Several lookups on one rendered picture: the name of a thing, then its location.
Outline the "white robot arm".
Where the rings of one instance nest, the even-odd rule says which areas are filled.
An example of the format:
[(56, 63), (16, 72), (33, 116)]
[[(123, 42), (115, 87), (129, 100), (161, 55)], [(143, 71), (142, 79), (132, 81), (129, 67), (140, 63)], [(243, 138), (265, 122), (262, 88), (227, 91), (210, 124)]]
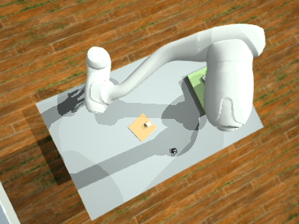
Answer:
[(152, 53), (122, 83), (109, 81), (111, 59), (101, 47), (86, 54), (85, 106), (103, 114), (114, 99), (131, 93), (157, 69), (171, 61), (207, 62), (204, 111), (209, 123), (234, 132), (246, 123), (252, 110), (252, 58), (265, 47), (262, 28), (251, 24), (213, 27), (168, 43)]

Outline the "tan rectangular mat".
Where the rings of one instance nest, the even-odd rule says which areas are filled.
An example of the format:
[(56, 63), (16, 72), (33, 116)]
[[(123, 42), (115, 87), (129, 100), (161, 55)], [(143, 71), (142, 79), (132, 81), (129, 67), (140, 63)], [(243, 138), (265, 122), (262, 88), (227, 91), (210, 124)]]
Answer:
[[(150, 122), (151, 126), (146, 126), (146, 122)], [(131, 125), (128, 127), (140, 140), (141, 142), (151, 134), (156, 128), (153, 123), (144, 115), (141, 114)]]

